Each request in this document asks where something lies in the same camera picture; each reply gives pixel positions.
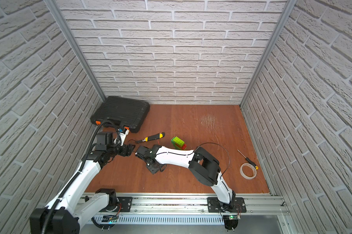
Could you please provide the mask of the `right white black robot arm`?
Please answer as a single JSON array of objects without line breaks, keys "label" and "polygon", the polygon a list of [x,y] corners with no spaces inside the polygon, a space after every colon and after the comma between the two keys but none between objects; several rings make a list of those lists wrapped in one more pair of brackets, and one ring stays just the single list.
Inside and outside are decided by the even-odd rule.
[{"label": "right white black robot arm", "polygon": [[220,162],[204,148],[183,151],[160,145],[152,148],[140,146],[136,157],[146,163],[152,174],[168,164],[189,169],[201,184],[213,189],[220,203],[233,207],[236,194],[225,182]]}]

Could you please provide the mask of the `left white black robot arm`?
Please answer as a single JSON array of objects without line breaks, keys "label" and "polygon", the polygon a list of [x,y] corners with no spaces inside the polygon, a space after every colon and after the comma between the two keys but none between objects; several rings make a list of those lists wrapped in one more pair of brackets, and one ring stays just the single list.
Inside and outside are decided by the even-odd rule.
[{"label": "left white black robot arm", "polygon": [[114,189],[98,189],[92,198],[78,206],[86,188],[100,170],[115,156],[130,156],[134,145],[124,144],[129,130],[119,131],[113,139],[111,132],[100,132],[96,143],[88,150],[86,159],[62,190],[44,208],[35,209],[30,215],[33,234],[78,234],[101,210],[113,211],[117,216],[121,210]]}]

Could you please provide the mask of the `lime green long lego brick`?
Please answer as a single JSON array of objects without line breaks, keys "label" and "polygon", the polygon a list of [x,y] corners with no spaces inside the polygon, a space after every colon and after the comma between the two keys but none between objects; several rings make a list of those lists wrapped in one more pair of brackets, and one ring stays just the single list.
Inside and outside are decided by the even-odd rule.
[{"label": "lime green long lego brick", "polygon": [[181,147],[183,144],[185,144],[185,142],[183,140],[181,140],[180,138],[178,138],[176,136],[172,138],[171,142],[172,142],[173,146],[179,150],[182,150]]}]

